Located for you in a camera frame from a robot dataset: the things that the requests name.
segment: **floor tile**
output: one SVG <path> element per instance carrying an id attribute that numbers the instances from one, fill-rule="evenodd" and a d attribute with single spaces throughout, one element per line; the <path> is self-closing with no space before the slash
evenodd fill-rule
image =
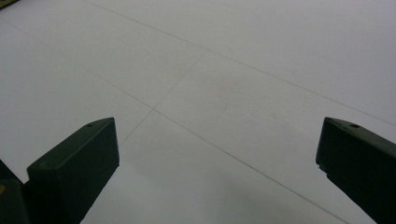
<path id="1" fill-rule="evenodd" d="M 151 112 L 83 223 L 343 223 Z"/>
<path id="2" fill-rule="evenodd" d="M 396 142 L 396 127 L 207 53 L 156 108 L 350 223 L 369 219 L 315 164 L 325 117 Z"/>
<path id="3" fill-rule="evenodd" d="M 0 18 L 155 106 L 204 53 L 79 0 L 20 3 Z"/>
<path id="4" fill-rule="evenodd" d="M 396 2 L 87 0 L 396 124 Z"/>
<path id="5" fill-rule="evenodd" d="M 114 117 L 119 142 L 149 107 L 0 20 L 0 158 L 26 168 L 84 124 Z"/>

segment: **grout line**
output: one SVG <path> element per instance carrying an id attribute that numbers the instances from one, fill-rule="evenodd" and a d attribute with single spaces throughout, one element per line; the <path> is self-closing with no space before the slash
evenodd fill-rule
<path id="1" fill-rule="evenodd" d="M 187 69 L 187 71 L 186 71 L 186 73 L 177 81 L 177 83 L 163 96 L 163 98 L 154 106 L 154 107 L 152 107 L 153 109 L 154 108 L 156 108 L 162 101 L 163 101 L 163 99 L 165 99 L 166 98 L 166 96 L 168 96 L 170 93 L 171 93 L 171 91 L 181 82 L 181 80 L 190 72 L 190 70 L 196 65 L 196 64 L 198 64 L 198 62 L 200 62 L 201 61 L 201 59 L 204 57 L 204 55 L 207 53 L 207 49 L 206 50 L 204 50 L 204 52 L 202 53 L 202 55 L 198 58 L 198 60 L 195 62 L 195 63 L 193 63 L 192 64 L 192 66 L 189 68 L 189 69 Z"/>
<path id="2" fill-rule="evenodd" d="M 141 25 L 143 25 L 143 26 L 146 26 L 146 27 L 148 27 L 148 28 L 150 28 L 150 29 L 153 29 L 153 30 L 155 30 L 155 31 L 158 31 L 158 32 L 160 32 L 160 33 L 162 33 L 162 34 L 172 36 L 172 37 L 175 38 L 175 39 L 182 40 L 183 42 L 186 42 L 186 43 L 188 43 L 188 44 L 194 45 L 195 47 L 199 47 L 199 48 L 205 49 L 205 50 L 210 50 L 210 49 L 205 48 L 205 47 L 203 47 L 203 46 L 200 46 L 200 45 L 197 45 L 197 44 L 195 44 L 195 43 L 192 43 L 192 42 L 190 42 L 189 40 L 183 39 L 183 38 L 181 38 L 181 37 L 179 37 L 179 36 L 177 36 L 177 35 L 172 35 L 172 34 L 170 34 L 170 33 L 166 33 L 165 31 L 160 30 L 160 29 L 158 29 L 158 28 L 156 28 L 156 27 L 154 27 L 154 26 L 145 24 L 145 23 L 143 23 L 142 21 L 137 21 L 137 20 L 135 20 L 135 19 L 132 19 L 132 18 L 130 18 L 130 17 L 127 17 L 127 16 L 125 16 L 125 15 L 122 15 L 122 14 L 120 14 L 120 13 L 118 13 L 118 12 L 116 12 L 116 11 L 113 11 L 113 10 L 111 10 L 111 9 L 108 9 L 108 8 L 106 8 L 106 7 L 101 7 L 101 6 L 99 6 L 99 5 L 95 4 L 95 3 L 89 2 L 89 1 L 87 1 L 87 0 L 80 0 L 80 1 L 85 2 L 85 3 L 89 4 L 89 5 L 94 6 L 94 7 L 99 7 L 99 8 L 101 8 L 102 10 L 105 10 L 105 11 L 108 11 L 108 12 L 110 12 L 110 13 L 112 13 L 112 14 L 115 14 L 115 15 L 118 15 L 118 16 L 120 16 L 120 17 L 123 17 L 124 19 L 126 19 L 126 20 L 128 20 L 128 21 L 133 21 L 133 22 L 139 23 L 139 24 L 141 24 Z"/>
<path id="3" fill-rule="evenodd" d="M 127 91 L 121 89 L 120 87 L 116 86 L 115 84 L 113 84 L 113 83 L 110 82 L 109 80 L 105 79 L 104 77 L 99 76 L 98 74 L 96 74 L 96 72 L 93 72 L 90 68 L 87 68 L 85 65 L 83 65 L 83 64 L 81 64 L 81 63 L 79 63 L 79 62 L 73 60 L 72 58 L 70 58 L 70 57 L 68 57 L 67 55 L 63 54 L 63 53 L 60 52 L 59 50 L 54 49 L 52 46 L 49 46 L 49 45 L 43 43 L 43 41 L 41 41 L 40 39 L 38 39 L 38 38 L 36 38 L 36 37 L 34 37 L 34 36 L 32 36 L 32 35 L 29 35 L 28 33 L 24 32 L 24 31 L 23 31 L 22 29 L 20 29 L 19 27 L 15 26 L 14 24 L 11 24 L 11 23 L 9 23 L 8 21 L 5 21 L 5 20 L 3 20 L 3 19 L 1 19 L 1 18 L 0 18 L 0 21 L 5 22 L 5 23 L 8 24 L 9 26 L 12 26 L 12 27 L 15 28 L 16 30 L 18 30 L 19 32 L 21 32 L 21 33 L 23 33 L 23 34 L 25 34 L 25 35 L 27 35 L 27 36 L 33 38 L 33 40 L 35 40 L 36 42 L 38 42 L 40 45 L 42 45 L 43 47 L 48 48 L 48 49 L 50 49 L 51 51 L 53 51 L 53 52 L 59 54 L 61 57 L 65 58 L 67 61 L 69 61 L 69 62 L 71 62 L 71 63 L 75 63 L 75 64 L 78 65 L 82 70 L 88 72 L 88 73 L 91 74 L 93 77 L 97 77 L 97 78 L 101 79 L 101 80 L 104 81 L 105 83 L 111 85 L 112 87 L 116 88 L 116 89 L 119 90 L 119 91 L 124 92 L 125 94 L 127 94 L 127 95 L 130 96 L 130 97 L 132 97 L 133 99 L 135 99 L 135 100 L 138 101 L 139 103 L 141 103 L 141 104 L 143 104 L 143 105 L 145 105 L 145 106 L 147 106 L 147 107 L 149 107 L 149 108 L 152 109 L 152 107 L 151 107 L 150 105 L 148 105 L 148 104 L 146 104 L 145 102 L 141 101 L 140 99 L 134 97 L 132 94 L 130 94 L 129 92 L 127 92 Z"/>
<path id="4" fill-rule="evenodd" d="M 172 34 L 170 34 L 170 33 L 167 33 L 167 32 L 165 32 L 165 31 L 163 31 L 163 30 L 160 30 L 159 28 L 156 28 L 156 27 L 154 27 L 154 26 L 145 24 L 145 23 L 143 23 L 142 21 L 137 21 L 136 19 L 132 19 L 132 18 L 130 18 L 130 17 L 128 17 L 128 16 L 122 15 L 122 14 L 120 14 L 120 13 L 118 13 L 118 12 L 116 12 L 116 11 L 113 11 L 113 10 L 111 10 L 111 9 L 108 9 L 108 8 L 105 8 L 105 7 L 101 7 L 101 6 L 97 5 L 97 4 L 94 4 L 94 3 L 92 3 L 92 2 L 89 2 L 89 1 L 87 1 L 87 0 L 81 0 L 81 1 L 83 1 L 83 2 L 85 2 L 85 3 L 88 3 L 88 4 L 92 5 L 92 6 L 99 7 L 99 8 L 101 8 L 101 9 L 103 9 L 103 10 L 106 10 L 106 11 L 111 12 L 111 13 L 113 13 L 113 14 L 116 14 L 116 15 L 118 15 L 118 16 L 121 16 L 121 17 L 123 17 L 123 18 L 125 18 L 125 19 L 127 19 L 127 20 L 129 20 L 129 21 L 137 22 L 137 23 L 139 23 L 139 24 L 142 24 L 142 25 L 144 25 L 144 26 L 147 26 L 148 28 L 151 28 L 151 29 L 153 29 L 153 30 L 156 30 L 156 31 L 158 31 L 158 32 L 160 32 L 160 33 L 163 33 L 163 34 L 165 34 L 165 35 L 172 36 L 172 37 L 174 37 L 174 38 L 176 38 L 176 39 L 182 40 L 182 41 L 187 42 L 187 43 L 189 43 L 189 44 L 192 44 L 192 45 L 194 45 L 194 46 L 196 46 L 196 47 L 199 47 L 199 48 L 201 48 L 201 49 L 206 49 L 207 51 L 210 51 L 210 52 L 212 52 L 212 53 L 214 53 L 214 54 L 217 54 L 217 55 L 219 55 L 219 56 L 221 56 L 221 57 L 227 58 L 227 59 L 229 59 L 229 60 L 231 60 L 231 61 L 233 61 L 233 62 L 235 62 L 235 63 L 240 63 L 240 64 L 242 64 L 242 65 L 244 65 L 244 66 L 246 66 L 246 67 L 248 67 L 248 68 L 251 68 L 251 69 L 254 69 L 254 70 L 258 71 L 258 72 L 264 73 L 265 75 L 267 75 L 267 76 L 269 76 L 269 77 L 273 77 L 273 78 L 276 78 L 276 79 L 278 79 L 278 80 L 280 80 L 280 81 L 284 81 L 284 82 L 290 84 L 290 85 L 293 86 L 293 87 L 296 87 L 296 88 L 298 88 L 298 89 L 302 89 L 302 90 L 304 90 L 304 91 L 308 91 L 308 92 L 310 92 L 310 93 L 312 93 L 312 94 L 315 94 L 315 95 L 317 95 L 317 96 L 321 96 L 321 97 L 323 97 L 323 98 L 325 98 L 325 99 L 327 99 L 327 100 L 330 100 L 330 101 L 332 101 L 332 102 L 335 102 L 335 103 L 337 103 L 337 104 L 339 104 L 339 105 L 343 105 L 343 106 L 345 106 L 345 107 L 347 107 L 347 108 L 349 108 L 349 109 L 358 111 L 358 112 L 360 112 L 360 113 L 362 113 L 362 114 L 364 114 L 364 115 L 366 115 L 366 116 L 369 116 L 369 117 L 371 117 L 371 118 L 378 119 L 378 120 L 380 120 L 380 121 L 382 121 L 382 122 L 384 122 L 384 123 L 387 123 L 387 124 L 389 124 L 389 125 L 391 125 L 391 126 L 396 126 L 396 123 L 392 123 L 392 122 L 386 121 L 386 120 L 381 119 L 381 118 L 379 118 L 379 117 L 377 117 L 377 116 L 371 115 L 371 114 L 369 114 L 369 113 L 367 113 L 367 112 L 364 112 L 364 111 L 362 111 L 362 110 L 359 110 L 359 109 L 357 109 L 357 108 L 354 108 L 354 107 L 352 107 L 352 106 L 350 106 L 350 105 L 343 104 L 343 103 L 341 103 L 341 102 L 339 102 L 339 101 L 337 101 L 337 100 L 334 100 L 334 99 L 332 99 L 332 98 L 330 98 L 330 97 L 328 97 L 328 96 L 322 95 L 322 94 L 320 94 L 320 93 L 317 93 L 317 92 L 311 91 L 311 90 L 309 90 L 309 89 L 306 89 L 306 88 L 304 88 L 304 87 L 302 87 L 302 86 L 299 86 L 299 85 L 297 85 L 297 84 L 295 84 L 295 83 L 293 83 L 293 82 L 291 82 L 291 81 L 288 81 L 288 80 L 286 80 L 286 79 L 284 79 L 284 78 L 281 78 L 281 77 L 278 77 L 278 76 L 276 76 L 276 75 L 272 75 L 272 74 L 270 74 L 270 73 L 267 73 L 267 72 L 265 72 L 265 71 L 262 71 L 261 69 L 256 68 L 256 67 L 254 67 L 254 66 L 252 66 L 252 65 L 249 65 L 249 64 L 247 64 L 247 63 L 242 63 L 242 62 L 240 62 L 240 61 L 237 61 L 236 59 L 230 58 L 229 56 L 226 56 L 226 55 L 223 55 L 223 54 L 221 54 L 221 53 L 215 52 L 213 49 L 209 49 L 209 48 L 206 48 L 206 47 L 201 46 L 201 45 L 199 45 L 199 44 L 190 42 L 189 40 L 183 39 L 183 38 L 181 38 L 181 37 L 179 37 L 179 36 L 177 36 L 177 35 L 172 35 Z"/>
<path id="5" fill-rule="evenodd" d="M 136 125 L 136 127 L 134 127 L 134 129 L 125 137 L 125 139 L 121 142 L 121 144 L 119 144 L 119 148 L 121 148 L 124 143 L 126 142 L 126 140 L 128 140 L 129 137 L 131 137 L 131 135 L 134 133 L 134 131 L 137 130 L 138 127 L 140 127 L 140 125 L 143 123 L 143 121 L 146 120 L 146 118 L 149 116 L 149 114 L 152 113 L 154 109 L 151 108 L 150 111 L 147 113 L 147 115 L 145 117 L 142 118 L 142 120 L 140 120 L 140 122 Z"/>
<path id="6" fill-rule="evenodd" d="M 173 119 L 169 118 L 168 116 L 166 116 L 166 115 L 163 114 L 162 112 L 156 110 L 155 108 L 154 108 L 153 110 L 154 110 L 155 112 L 161 114 L 162 116 L 166 117 L 167 119 L 170 119 L 170 120 L 173 121 L 176 125 L 178 125 L 179 127 L 185 129 L 185 130 L 188 131 L 189 133 L 192 133 L 192 134 L 194 134 L 195 136 L 197 136 L 198 138 L 200 138 L 201 140 L 207 142 L 207 143 L 208 143 L 209 145 L 211 145 L 212 147 L 214 147 L 214 148 L 220 150 L 221 152 L 227 154 L 228 156 L 234 158 L 235 160 L 237 160 L 237 161 L 243 163 L 244 165 L 246 165 L 248 168 L 252 169 L 252 170 L 255 171 L 256 173 L 258 173 L 258 174 L 260 174 L 260 175 L 263 175 L 264 177 L 268 178 L 269 180 L 275 182 L 275 183 L 278 184 L 280 187 L 282 187 L 282 188 L 284 188 L 284 189 L 290 191 L 291 193 L 294 193 L 295 195 L 299 196 L 300 198 L 306 200 L 307 202 L 312 203 L 315 207 L 319 208 L 320 210 L 324 211 L 325 213 L 328 213 L 328 214 L 331 215 L 332 217 L 335 217 L 336 219 L 338 219 L 338 220 L 340 220 L 340 221 L 342 221 L 342 222 L 344 222 L 344 223 L 346 223 L 346 224 L 349 224 L 349 223 L 346 222 L 345 220 L 341 219 L 341 218 L 338 217 L 337 215 L 335 215 L 335 214 L 333 214 L 332 212 L 330 212 L 330 211 L 326 210 L 325 208 L 321 207 L 321 206 L 318 205 L 317 203 L 312 202 L 311 200 L 309 200 L 309 199 L 306 198 L 305 196 L 299 194 L 298 192 L 294 191 L 293 189 L 290 189 L 290 188 L 286 187 L 285 185 L 279 183 L 278 181 L 276 181 L 275 179 L 273 179 L 271 176 L 266 175 L 265 173 L 261 172 L 260 170 L 254 168 L 253 166 L 251 166 L 251 165 L 247 164 L 246 162 L 242 161 L 241 159 L 236 158 L 233 154 L 231 154 L 231 153 L 225 151 L 225 150 L 222 149 L 221 147 L 218 147 L 218 146 L 216 146 L 215 144 L 211 143 L 210 141 L 204 139 L 204 138 L 203 138 L 202 136 L 200 136 L 199 134 L 197 134 L 197 133 L 191 131 L 190 129 L 186 128 L 185 126 L 181 125 L 180 123 L 174 121 Z"/>

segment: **white floor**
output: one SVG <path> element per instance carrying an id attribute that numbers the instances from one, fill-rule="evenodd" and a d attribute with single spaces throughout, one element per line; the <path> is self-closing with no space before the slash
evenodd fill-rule
<path id="1" fill-rule="evenodd" d="M 396 142 L 395 1 L 21 0 L 0 11 L 0 158 L 115 117 L 83 223 L 374 223 L 315 164 L 335 117 Z"/>

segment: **dark green plastic object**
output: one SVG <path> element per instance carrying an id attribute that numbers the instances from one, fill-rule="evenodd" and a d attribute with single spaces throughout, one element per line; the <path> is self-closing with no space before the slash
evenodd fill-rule
<path id="1" fill-rule="evenodd" d="M 1 224 L 20 220 L 13 216 L 27 211 L 32 224 L 76 224 L 85 217 L 107 181 L 120 164 L 113 118 L 89 123 L 27 168 L 24 185 L 1 163 Z"/>
<path id="2" fill-rule="evenodd" d="M 377 223 L 396 223 L 396 145 L 361 126 L 326 118 L 317 164 Z"/>

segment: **white tiled floor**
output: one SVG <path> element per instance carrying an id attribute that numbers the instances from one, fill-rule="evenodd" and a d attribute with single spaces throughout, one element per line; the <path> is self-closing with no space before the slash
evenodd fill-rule
<path id="1" fill-rule="evenodd" d="M 315 165 L 324 117 L 396 142 L 394 1 L 21 0 L 0 11 L 0 158 L 115 117 L 83 223 L 374 223 Z"/>

